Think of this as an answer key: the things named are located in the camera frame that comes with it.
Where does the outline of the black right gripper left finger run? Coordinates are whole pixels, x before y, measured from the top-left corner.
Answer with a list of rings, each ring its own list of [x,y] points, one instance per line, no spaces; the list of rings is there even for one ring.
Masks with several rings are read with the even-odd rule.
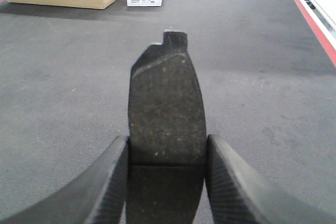
[[[1,223],[119,223],[127,181],[128,137],[118,136],[65,187]]]

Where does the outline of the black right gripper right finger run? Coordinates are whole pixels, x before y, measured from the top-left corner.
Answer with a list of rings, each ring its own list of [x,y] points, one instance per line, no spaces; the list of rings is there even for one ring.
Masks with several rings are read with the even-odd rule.
[[[335,223],[258,173],[219,135],[207,139],[206,188],[214,223]]]

